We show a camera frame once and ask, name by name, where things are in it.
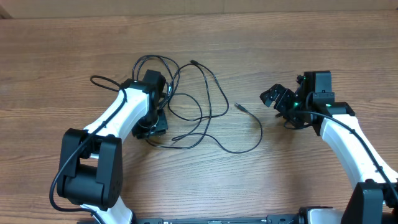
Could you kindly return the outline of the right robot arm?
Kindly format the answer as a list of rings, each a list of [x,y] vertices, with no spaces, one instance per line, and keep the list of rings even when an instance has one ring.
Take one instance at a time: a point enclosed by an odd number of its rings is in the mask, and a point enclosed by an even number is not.
[[[353,193],[345,210],[301,207],[278,223],[397,223],[397,172],[369,142],[347,102],[337,102],[329,71],[305,72],[292,91],[275,84],[260,94],[266,106],[299,130],[312,127],[343,166]]]

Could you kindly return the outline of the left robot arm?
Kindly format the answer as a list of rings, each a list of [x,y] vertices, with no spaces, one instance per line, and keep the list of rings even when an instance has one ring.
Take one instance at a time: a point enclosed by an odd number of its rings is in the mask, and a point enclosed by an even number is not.
[[[95,223],[136,223],[136,216],[121,198],[122,146],[128,135],[137,139],[160,136],[168,129],[160,100],[165,77],[147,70],[142,80],[127,79],[117,87],[109,108],[84,129],[70,128],[63,135],[58,173],[50,187],[54,196],[88,212]]]

